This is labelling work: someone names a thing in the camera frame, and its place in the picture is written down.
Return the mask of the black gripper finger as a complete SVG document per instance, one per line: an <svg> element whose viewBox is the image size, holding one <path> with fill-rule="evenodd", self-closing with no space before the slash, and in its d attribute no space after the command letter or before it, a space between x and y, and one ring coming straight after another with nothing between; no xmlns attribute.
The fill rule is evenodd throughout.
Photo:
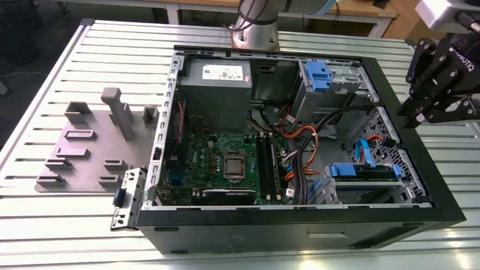
<svg viewBox="0 0 480 270"><path fill-rule="evenodd" d="M459 122L479 120L479 98L463 97L448 98L447 108L442 108L442 102L431 110L423 113L428 123Z"/></svg>
<svg viewBox="0 0 480 270"><path fill-rule="evenodd" d="M398 115L406 118L403 127L416 128L420 125L419 115L427 114L435 98L442 91L438 76L451 62L448 52L442 49L446 41L435 42L430 38L419 40L406 81L410 83L410 97L398 109Z"/></svg>

